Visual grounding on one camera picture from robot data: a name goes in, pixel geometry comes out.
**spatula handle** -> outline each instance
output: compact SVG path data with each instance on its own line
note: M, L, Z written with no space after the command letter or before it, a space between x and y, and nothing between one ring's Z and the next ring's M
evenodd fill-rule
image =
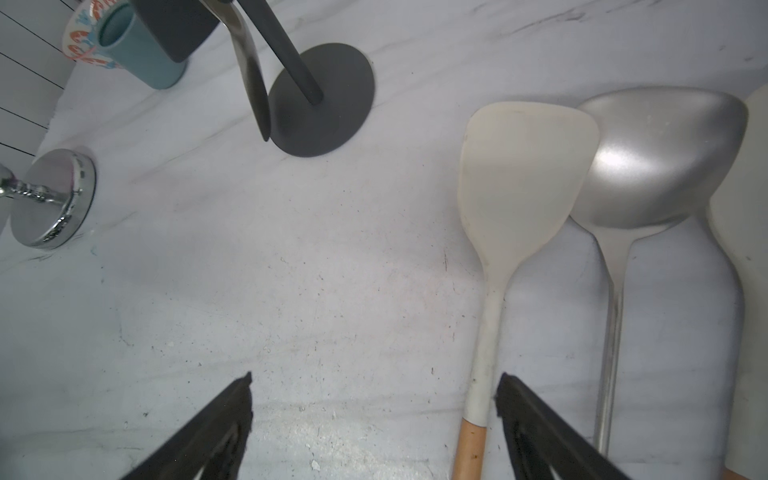
M485 429L494 392L493 373L498 355L498 331L502 320L502 304L506 281L489 282L485 305L475 341L472 376L469 380L464 418L458 434L453 480L479 480L485 451Z
M624 276L627 272L632 239L615 233L595 236L595 238L598 239L598 246L608 270L608 322L605 326L603 366L600 374L598 413L594 424L593 442L597 451L607 457L619 367L621 320L624 312Z

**white spatula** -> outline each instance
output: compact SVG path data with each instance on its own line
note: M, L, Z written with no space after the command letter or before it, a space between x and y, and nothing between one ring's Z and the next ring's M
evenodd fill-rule
M746 106L750 118L741 150L707 216L744 291L725 478L758 480L768 478L768 85Z
M509 279L568 218L598 140L589 114L557 105L502 102L481 108L469 120L458 208L480 256L486 292L453 480L478 480L482 472Z

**wooden handle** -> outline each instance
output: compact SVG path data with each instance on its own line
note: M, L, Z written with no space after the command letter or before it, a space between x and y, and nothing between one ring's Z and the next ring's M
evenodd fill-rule
M458 432L456 458L453 461L452 480L480 480L482 456L485 452L485 427L462 419Z
M747 477L743 477L736 472L730 471L728 468L723 470L723 480L749 480Z

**stainless steel ladle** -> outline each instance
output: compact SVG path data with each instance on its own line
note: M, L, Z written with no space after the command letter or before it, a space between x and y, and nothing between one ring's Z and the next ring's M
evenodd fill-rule
M270 101L266 96L266 86L259 67L259 57L256 53L256 46L253 44L253 38L248 31L248 25L234 3L220 2L220 0L200 0L200 3L205 5L205 8L227 27L232 37L232 46L235 49L237 64L240 66L240 75L243 77L243 85L248 95L250 108L256 117L261 137L267 141L272 134Z
M629 249L707 204L739 151L747 110L731 95L680 87L615 91L579 108L595 118L601 132L571 217L594 235L608 270L594 431L595 447L607 455Z

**marble surface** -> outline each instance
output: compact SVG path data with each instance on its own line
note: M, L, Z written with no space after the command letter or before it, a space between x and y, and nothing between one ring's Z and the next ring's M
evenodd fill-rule
M367 122L324 157L260 140L222 27L168 91L74 70L41 151L90 154L98 188L62 248L0 237L0 477L119 478L250 370L241 478L448 478L482 297L455 199L470 115L768 81L762 0L274 8L300 51L341 41L373 62ZM587 437L606 288L569 221L503 314L498 371ZM611 459L638 480L718 478L740 293L698 219L634 246L625 307ZM511 478L499 427L484 478Z

